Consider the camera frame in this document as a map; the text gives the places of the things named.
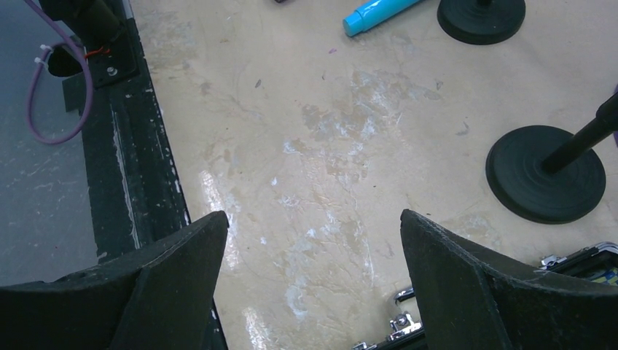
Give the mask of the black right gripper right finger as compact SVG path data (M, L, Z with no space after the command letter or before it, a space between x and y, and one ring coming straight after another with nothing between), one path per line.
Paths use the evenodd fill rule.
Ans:
M615 349L617 288L519 262L404 210L430 349Z

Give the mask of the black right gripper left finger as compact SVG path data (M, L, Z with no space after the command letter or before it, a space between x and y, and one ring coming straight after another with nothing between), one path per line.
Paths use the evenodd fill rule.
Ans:
M229 222L212 212L54 282L1 288L3 349L225 349L213 297Z

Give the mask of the black round-base stand front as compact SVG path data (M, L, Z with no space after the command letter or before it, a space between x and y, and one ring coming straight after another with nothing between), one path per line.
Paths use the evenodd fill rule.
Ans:
M593 147L617 132L617 95L575 134L529 125L503 135L490 149L485 175L496 198L516 215L565 224L590 213L606 189L606 172Z

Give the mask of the black round-base stand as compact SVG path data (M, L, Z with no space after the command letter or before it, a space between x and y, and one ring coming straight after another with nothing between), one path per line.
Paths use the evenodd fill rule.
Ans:
M514 36L525 18L524 0L441 0L437 20L452 38L489 45Z
M496 198L516 215L565 224L590 213L606 189L606 172L593 147L617 132L617 95L575 134L529 125L503 135L490 149L485 175Z

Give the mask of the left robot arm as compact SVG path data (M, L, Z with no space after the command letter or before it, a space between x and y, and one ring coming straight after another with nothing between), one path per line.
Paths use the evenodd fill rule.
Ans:
M41 0L39 4L48 17L65 23L88 48L114 42L124 29L103 0Z

